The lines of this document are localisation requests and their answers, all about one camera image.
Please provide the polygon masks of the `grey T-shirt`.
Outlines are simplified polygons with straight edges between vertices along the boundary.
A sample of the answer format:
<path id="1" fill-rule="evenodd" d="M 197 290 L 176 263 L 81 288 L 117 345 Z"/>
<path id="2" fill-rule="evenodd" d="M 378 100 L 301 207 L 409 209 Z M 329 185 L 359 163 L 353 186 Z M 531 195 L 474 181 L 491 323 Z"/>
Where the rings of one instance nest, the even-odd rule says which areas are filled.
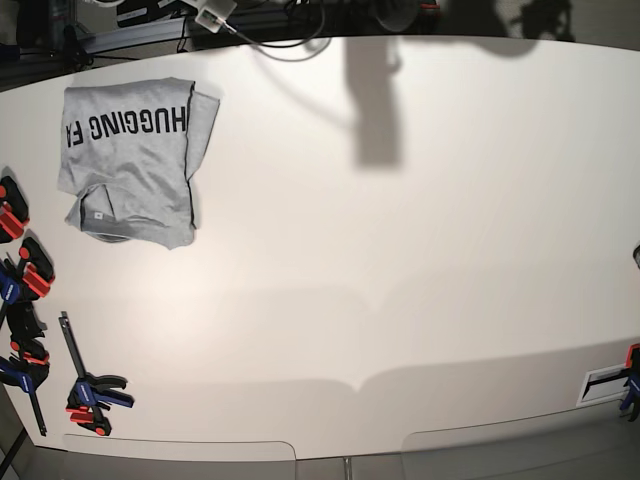
<path id="1" fill-rule="evenodd" d="M 177 78 L 67 88 L 57 180 L 75 199 L 66 223 L 108 243 L 192 244 L 191 180 L 219 107 Z"/>

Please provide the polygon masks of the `red black clamp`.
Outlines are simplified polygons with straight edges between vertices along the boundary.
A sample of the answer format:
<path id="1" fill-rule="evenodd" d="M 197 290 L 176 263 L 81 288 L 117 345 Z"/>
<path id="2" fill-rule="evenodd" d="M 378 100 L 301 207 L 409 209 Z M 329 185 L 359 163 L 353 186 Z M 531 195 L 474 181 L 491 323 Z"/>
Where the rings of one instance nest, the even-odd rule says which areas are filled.
<path id="1" fill-rule="evenodd" d="M 29 207 L 11 176 L 1 178 L 1 243 L 20 238 L 29 223 Z"/>
<path id="2" fill-rule="evenodd" d="M 21 295 L 26 301 L 44 298 L 55 280 L 53 264 L 39 242 L 26 237 L 19 249 L 18 264 Z"/>

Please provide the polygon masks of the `blue bar clamp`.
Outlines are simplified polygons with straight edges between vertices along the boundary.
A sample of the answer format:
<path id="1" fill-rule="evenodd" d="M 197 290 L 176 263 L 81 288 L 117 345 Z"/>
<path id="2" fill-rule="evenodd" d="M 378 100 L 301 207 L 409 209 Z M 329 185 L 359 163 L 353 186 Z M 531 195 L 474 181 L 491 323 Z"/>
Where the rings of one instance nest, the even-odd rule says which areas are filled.
<path id="1" fill-rule="evenodd" d="M 120 376 L 91 374 L 85 368 L 68 314 L 64 311 L 59 316 L 59 324 L 77 373 L 67 397 L 65 411 L 75 425 L 98 436 L 108 437 L 112 426 L 105 411 L 109 411 L 112 406 L 134 406 L 134 398 L 125 393 L 128 381 Z"/>

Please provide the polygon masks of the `red black clamp upper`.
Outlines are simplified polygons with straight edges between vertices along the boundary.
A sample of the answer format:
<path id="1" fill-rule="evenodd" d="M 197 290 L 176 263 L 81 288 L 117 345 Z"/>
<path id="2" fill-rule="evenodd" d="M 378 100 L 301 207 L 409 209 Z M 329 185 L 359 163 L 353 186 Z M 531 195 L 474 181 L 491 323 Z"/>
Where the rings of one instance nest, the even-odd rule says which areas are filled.
<path id="1" fill-rule="evenodd" d="M 20 238 L 29 223 L 29 207 L 11 176 L 1 178 L 1 243 Z"/>

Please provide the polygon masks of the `blue black clamp left edge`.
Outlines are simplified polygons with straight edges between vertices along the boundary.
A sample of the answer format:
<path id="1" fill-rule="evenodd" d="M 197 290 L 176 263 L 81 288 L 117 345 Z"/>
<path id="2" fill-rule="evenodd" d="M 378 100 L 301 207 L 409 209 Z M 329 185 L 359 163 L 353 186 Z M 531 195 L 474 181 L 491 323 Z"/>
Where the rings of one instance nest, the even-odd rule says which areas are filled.
<path id="1" fill-rule="evenodd" d="M 24 300 L 22 277 L 10 257 L 1 261 L 1 315 L 4 323 L 10 306 Z"/>

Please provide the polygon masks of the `black clamp lower left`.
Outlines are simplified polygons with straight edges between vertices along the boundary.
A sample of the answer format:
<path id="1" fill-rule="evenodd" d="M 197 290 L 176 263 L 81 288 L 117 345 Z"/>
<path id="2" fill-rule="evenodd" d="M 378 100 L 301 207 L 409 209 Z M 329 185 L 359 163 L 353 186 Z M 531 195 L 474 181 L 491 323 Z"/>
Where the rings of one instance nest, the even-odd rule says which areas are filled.
<path id="1" fill-rule="evenodd" d="M 47 427 L 37 396 L 50 371 L 49 352 L 40 342 L 44 330 L 32 302 L 10 305 L 6 319 L 12 353 L 1 358 L 1 383 L 18 387 L 29 397 L 39 433 L 45 437 Z"/>

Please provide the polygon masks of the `white label sticker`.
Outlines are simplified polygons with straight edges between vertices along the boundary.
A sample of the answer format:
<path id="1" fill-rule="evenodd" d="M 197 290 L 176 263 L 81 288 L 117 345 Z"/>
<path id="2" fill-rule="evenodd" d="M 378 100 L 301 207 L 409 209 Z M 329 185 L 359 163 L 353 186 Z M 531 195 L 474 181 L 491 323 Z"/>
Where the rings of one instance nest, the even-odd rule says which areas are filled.
<path id="1" fill-rule="evenodd" d="M 582 407 L 621 398 L 628 391 L 627 379 L 628 369 L 624 365 L 587 372 L 576 406 Z"/>

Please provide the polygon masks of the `blue clamp right edge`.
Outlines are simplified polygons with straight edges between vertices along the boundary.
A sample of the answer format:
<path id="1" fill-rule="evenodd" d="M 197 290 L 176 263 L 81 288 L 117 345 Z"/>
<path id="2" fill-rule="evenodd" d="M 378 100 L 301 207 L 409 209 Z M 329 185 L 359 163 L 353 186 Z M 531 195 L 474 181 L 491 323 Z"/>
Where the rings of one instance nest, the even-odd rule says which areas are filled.
<path id="1" fill-rule="evenodd" d="M 631 410 L 629 422 L 635 422 L 639 418 L 639 398 L 640 398 L 640 377 L 639 377 L 639 344 L 630 347 L 627 360 L 625 363 L 627 372 L 627 380 L 625 386 L 628 392 L 624 397 L 619 409 L 621 411 Z"/>

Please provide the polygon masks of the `long aluminium frame rail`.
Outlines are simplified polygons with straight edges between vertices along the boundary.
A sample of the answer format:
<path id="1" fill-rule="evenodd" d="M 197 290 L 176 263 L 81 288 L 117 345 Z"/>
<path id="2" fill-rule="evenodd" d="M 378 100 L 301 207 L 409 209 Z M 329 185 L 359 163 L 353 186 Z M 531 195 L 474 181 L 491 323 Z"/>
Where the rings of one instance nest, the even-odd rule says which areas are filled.
<path id="1" fill-rule="evenodd" d="M 98 54 L 203 34 L 204 29 L 195 21 L 181 17 L 104 33 L 79 34 L 78 40 L 88 53 Z"/>

